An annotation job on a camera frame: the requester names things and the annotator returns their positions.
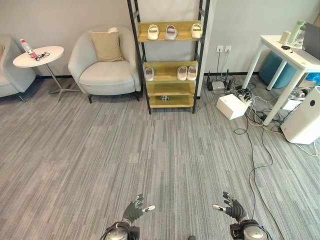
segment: slipper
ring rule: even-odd
[[[166,26],[165,30],[165,40],[175,40],[178,35],[178,30],[173,25]]]
[[[190,66],[188,69],[188,75],[186,77],[188,80],[194,81],[197,79],[197,68],[195,66]]]
[[[152,67],[147,67],[144,70],[144,77],[146,81],[153,81],[155,76],[155,71]]]
[[[159,28],[157,25],[151,24],[148,29],[148,40],[157,40],[159,37]]]
[[[187,80],[187,71],[188,68],[186,66],[180,66],[176,72],[176,77],[181,81]]]
[[[200,39],[202,38],[202,26],[200,23],[195,23],[191,27],[191,36],[193,39]]]

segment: armchair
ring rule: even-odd
[[[0,59],[0,97],[24,93],[36,78],[31,68],[18,68],[13,60],[22,52],[15,41],[7,35],[0,34],[0,44],[4,51]]]
[[[120,50],[124,61],[98,62],[90,32],[108,32],[116,27],[119,33]],[[120,95],[138,92],[141,83],[136,66],[136,47],[133,33],[124,26],[104,25],[85,32],[75,43],[68,64],[74,81],[83,93],[92,95]]]

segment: metal shelf frame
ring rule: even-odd
[[[132,26],[133,36],[134,36],[135,50],[136,50],[136,54],[137,54],[138,60],[139,60],[137,63],[138,74],[139,74],[140,82],[142,83],[141,86],[142,86],[144,94],[145,94],[148,111],[149,111],[149,114],[151,115],[150,97],[148,95],[145,74],[144,74],[144,63],[147,62],[145,44],[143,42],[139,42],[137,27],[136,27],[136,21],[138,23],[141,23],[140,12],[139,12],[138,0],[133,0],[133,1],[134,1],[134,9],[132,6],[132,0],[127,0],[127,5],[128,5],[128,9],[129,9],[131,26]],[[210,7],[210,0],[200,0],[199,1],[198,21],[201,21],[201,19],[203,17],[203,26],[202,26],[202,38],[195,41],[194,61],[197,61],[197,63],[198,63],[198,69],[197,69],[198,74],[197,74],[197,77],[195,80],[195,92],[193,95],[192,114],[194,114],[196,111],[197,93],[198,93],[198,88],[199,88],[200,72],[201,72],[201,67],[202,67],[204,46],[205,46],[205,40],[206,40],[209,7]],[[200,42],[200,53],[198,54],[199,42]]]

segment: floor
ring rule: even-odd
[[[72,79],[61,82],[77,88]],[[264,99],[281,93],[266,91],[257,76],[252,82]],[[52,79],[36,80],[26,103],[0,98],[1,240],[98,240],[140,193],[145,206],[156,206],[135,222],[142,240],[232,239],[235,221],[212,208],[224,205],[223,191],[252,215],[252,152],[248,137],[234,133],[247,120],[219,112],[221,91],[203,88],[195,114],[171,108],[149,115],[146,100],[134,95],[94,96],[89,104],[70,92],[57,102],[48,94],[55,88]],[[257,101],[260,110],[274,103]],[[248,133],[256,166],[269,164],[262,129],[250,125]],[[276,133],[265,132],[263,142],[274,161],[256,171],[256,183],[285,239],[319,239],[320,158]],[[281,239],[259,197],[254,219]]]

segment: water bottle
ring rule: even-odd
[[[289,45],[294,45],[295,44],[295,40],[296,40],[296,37],[298,35],[298,32],[300,30],[300,28],[305,24],[305,21],[298,21],[294,27],[294,29],[292,30],[291,32],[291,35],[288,39],[288,44]]]
[[[295,47],[299,48],[302,46],[302,43],[304,42],[304,38],[305,38],[305,31],[306,31],[306,25],[303,25],[302,27],[300,27],[298,35],[294,40]]]
[[[20,42],[21,42],[23,49],[29,54],[29,56],[32,59],[34,59],[37,56],[37,54],[32,50],[30,45],[28,43],[26,43],[26,41],[24,39],[20,39]]]

